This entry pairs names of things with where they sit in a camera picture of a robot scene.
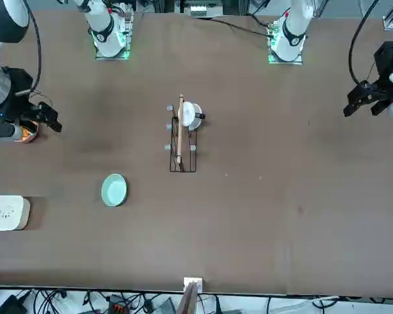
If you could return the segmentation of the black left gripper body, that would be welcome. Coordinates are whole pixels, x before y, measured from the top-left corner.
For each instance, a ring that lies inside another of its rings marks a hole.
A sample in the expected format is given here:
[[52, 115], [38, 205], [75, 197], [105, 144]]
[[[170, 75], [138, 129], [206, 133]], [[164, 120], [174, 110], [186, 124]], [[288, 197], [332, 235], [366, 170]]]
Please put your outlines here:
[[393, 83], [389, 79], [393, 72], [393, 41], [385, 41], [374, 53], [374, 59], [379, 77], [369, 87], [373, 91], [371, 98], [374, 101], [393, 98]]

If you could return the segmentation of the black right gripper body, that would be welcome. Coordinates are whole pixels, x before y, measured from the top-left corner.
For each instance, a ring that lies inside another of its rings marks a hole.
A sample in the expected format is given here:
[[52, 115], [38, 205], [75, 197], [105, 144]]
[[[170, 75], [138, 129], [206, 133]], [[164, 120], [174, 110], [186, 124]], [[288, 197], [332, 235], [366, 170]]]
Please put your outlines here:
[[25, 70], [3, 67], [4, 73], [10, 79], [10, 92], [1, 106], [2, 122], [17, 122], [19, 120], [39, 120], [39, 107], [29, 101], [33, 78]]

